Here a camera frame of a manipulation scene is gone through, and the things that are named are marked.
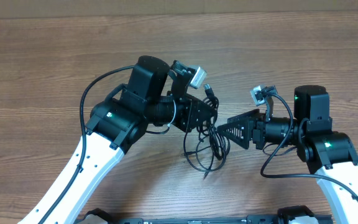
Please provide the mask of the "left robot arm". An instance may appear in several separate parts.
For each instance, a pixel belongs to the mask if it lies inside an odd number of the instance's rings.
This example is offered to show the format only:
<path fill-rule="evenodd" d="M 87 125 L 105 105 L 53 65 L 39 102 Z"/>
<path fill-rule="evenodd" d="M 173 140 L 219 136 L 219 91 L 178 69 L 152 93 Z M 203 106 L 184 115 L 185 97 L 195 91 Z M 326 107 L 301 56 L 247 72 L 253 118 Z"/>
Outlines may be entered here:
<path fill-rule="evenodd" d="M 143 55 L 128 66 L 128 83 L 115 87 L 81 120 L 73 155 L 40 202 L 22 223 L 74 223 L 100 182 L 127 154 L 150 124 L 175 126 L 185 133 L 217 112 L 187 93 L 206 78 L 199 65 L 167 64 Z"/>

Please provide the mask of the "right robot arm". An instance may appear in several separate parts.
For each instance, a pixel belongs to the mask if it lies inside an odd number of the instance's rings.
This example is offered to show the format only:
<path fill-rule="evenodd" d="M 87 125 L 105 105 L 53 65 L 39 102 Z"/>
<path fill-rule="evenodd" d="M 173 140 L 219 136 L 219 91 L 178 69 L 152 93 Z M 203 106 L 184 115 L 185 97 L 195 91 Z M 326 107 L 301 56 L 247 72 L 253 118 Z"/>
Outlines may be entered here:
<path fill-rule="evenodd" d="M 298 86 L 294 90 L 294 108 L 277 93 L 275 86 L 257 86 L 250 91 L 255 109 L 228 119 L 218 133 L 248 149 L 254 143 L 263 150 L 268 144 L 277 148 L 260 169 L 269 179 L 312 178 L 327 198 L 337 223 L 358 223 L 358 154 L 345 133 L 333 131 L 330 98 L 319 85 Z M 268 174 L 265 172 L 279 149 L 295 146 L 307 165 L 307 174 Z"/>

